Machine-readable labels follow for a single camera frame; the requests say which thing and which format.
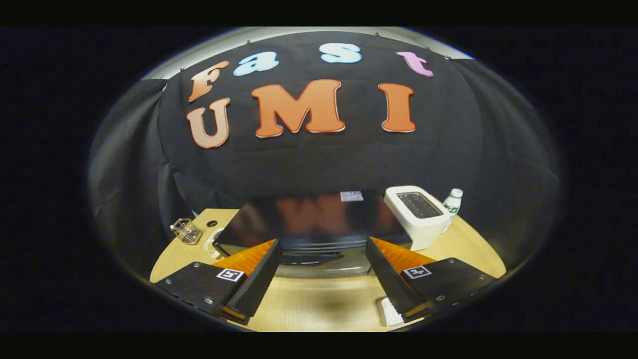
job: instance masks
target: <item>white label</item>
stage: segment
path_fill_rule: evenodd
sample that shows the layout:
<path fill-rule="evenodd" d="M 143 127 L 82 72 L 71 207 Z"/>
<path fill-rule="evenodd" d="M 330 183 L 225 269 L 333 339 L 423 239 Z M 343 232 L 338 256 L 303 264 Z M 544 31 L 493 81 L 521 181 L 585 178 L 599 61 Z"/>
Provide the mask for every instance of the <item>white label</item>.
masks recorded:
<path fill-rule="evenodd" d="M 243 271 L 224 269 L 219 274 L 217 274 L 217 278 L 229 280 L 231 282 L 237 282 L 242 275 L 244 275 Z"/>
<path fill-rule="evenodd" d="M 432 272 L 427 270 L 427 268 L 424 266 L 408 268 L 403 271 L 408 275 L 408 277 L 412 279 L 417 279 L 417 278 L 425 277 L 426 275 L 432 274 Z"/>
<path fill-rule="evenodd" d="M 341 202 L 361 202 L 363 201 L 363 195 L 360 191 L 354 192 L 342 192 Z"/>

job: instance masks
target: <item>letter s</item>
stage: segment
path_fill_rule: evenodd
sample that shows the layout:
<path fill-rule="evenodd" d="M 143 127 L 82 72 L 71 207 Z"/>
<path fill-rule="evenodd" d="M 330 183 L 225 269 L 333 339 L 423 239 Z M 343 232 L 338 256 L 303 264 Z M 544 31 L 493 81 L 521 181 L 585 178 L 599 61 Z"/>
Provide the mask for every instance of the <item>letter s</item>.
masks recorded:
<path fill-rule="evenodd" d="M 325 43 L 319 47 L 321 59 L 327 63 L 352 64 L 361 61 L 361 49 L 351 43 Z"/>

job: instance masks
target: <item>light blue letter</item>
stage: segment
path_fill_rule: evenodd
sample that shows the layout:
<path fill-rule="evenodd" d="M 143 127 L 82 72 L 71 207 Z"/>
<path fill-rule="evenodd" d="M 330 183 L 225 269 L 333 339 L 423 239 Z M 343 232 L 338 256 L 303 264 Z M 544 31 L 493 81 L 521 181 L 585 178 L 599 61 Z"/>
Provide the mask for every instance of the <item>light blue letter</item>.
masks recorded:
<path fill-rule="evenodd" d="M 273 51 L 260 52 L 239 61 L 240 66 L 235 69 L 235 76 L 243 76 L 255 71 L 266 71 L 277 66 L 279 61 L 275 61 L 277 54 Z"/>
<path fill-rule="evenodd" d="M 351 43 L 325 43 L 319 51 L 324 53 L 321 59 L 327 63 L 352 64 L 361 61 L 361 49 Z"/>

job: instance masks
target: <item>white toaster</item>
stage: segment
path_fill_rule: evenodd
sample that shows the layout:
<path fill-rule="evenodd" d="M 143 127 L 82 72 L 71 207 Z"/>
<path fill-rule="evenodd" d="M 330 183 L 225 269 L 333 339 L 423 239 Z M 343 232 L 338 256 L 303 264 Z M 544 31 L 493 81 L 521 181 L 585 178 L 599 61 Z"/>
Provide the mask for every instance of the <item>white toaster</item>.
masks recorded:
<path fill-rule="evenodd" d="M 412 239 L 413 251 L 430 247 L 450 218 L 441 202 L 416 186 L 390 187 L 383 201 Z"/>

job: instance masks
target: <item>bottle cap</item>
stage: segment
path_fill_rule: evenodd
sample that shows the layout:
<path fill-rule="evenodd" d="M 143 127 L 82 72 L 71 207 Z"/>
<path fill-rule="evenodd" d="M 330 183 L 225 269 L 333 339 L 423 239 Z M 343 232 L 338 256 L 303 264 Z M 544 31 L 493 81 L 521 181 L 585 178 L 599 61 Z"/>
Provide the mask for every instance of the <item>bottle cap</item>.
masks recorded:
<path fill-rule="evenodd" d="M 461 196 L 463 195 L 463 191 L 455 188 L 450 192 L 450 195 L 454 198 L 461 198 Z"/>

